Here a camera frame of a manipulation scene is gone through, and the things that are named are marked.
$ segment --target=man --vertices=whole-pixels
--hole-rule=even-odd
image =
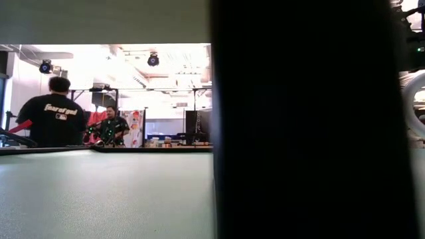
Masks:
[[[113,137],[112,143],[116,147],[125,147],[124,136],[130,131],[127,121],[120,116],[116,115],[115,106],[108,106],[106,108],[107,119],[103,120],[100,124],[100,138],[104,143],[109,143],[109,139]]]
[[[86,129],[83,109],[66,96],[71,83],[62,77],[48,82],[51,94],[37,96],[24,104],[16,122],[32,121],[30,138],[38,147],[65,147],[82,145]]]

